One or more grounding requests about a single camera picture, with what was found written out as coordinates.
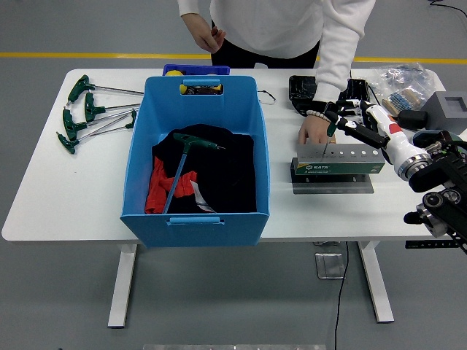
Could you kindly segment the robot right hand white shell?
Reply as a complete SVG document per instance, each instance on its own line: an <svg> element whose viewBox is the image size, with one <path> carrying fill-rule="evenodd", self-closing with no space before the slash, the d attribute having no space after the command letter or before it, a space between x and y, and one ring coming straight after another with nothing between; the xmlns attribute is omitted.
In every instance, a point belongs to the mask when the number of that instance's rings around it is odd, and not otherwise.
<svg viewBox="0 0 467 350"><path fill-rule="evenodd" d="M372 130L346 119L343 115L346 106L359 108L362 115L367 117L369 125L376 129ZM330 120L328 134L339 129L364 144L384 150L388 162L400 173L412 167L426 167L431 162L427 151L411 144L401 127L380 105L364 100L341 100L329 103L325 108L325 116Z"/></svg>

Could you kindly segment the person's right hand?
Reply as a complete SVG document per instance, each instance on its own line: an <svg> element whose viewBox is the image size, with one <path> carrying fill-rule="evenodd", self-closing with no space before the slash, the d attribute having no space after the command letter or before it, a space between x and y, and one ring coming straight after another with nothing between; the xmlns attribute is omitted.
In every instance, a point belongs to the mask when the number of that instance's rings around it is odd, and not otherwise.
<svg viewBox="0 0 467 350"><path fill-rule="evenodd" d="M208 53L215 54L223 45L226 32L217 26L210 27L205 19L196 13L181 16L195 43Z"/></svg>

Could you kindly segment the person's left hand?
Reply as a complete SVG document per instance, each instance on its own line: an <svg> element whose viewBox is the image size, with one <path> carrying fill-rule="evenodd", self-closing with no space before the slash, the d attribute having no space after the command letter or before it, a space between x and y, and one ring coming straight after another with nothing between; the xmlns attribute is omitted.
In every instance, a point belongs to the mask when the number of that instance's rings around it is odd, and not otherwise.
<svg viewBox="0 0 467 350"><path fill-rule="evenodd" d="M328 126L330 123L321 117L308 115L298 132L298 143L326 144L328 142Z"/></svg>

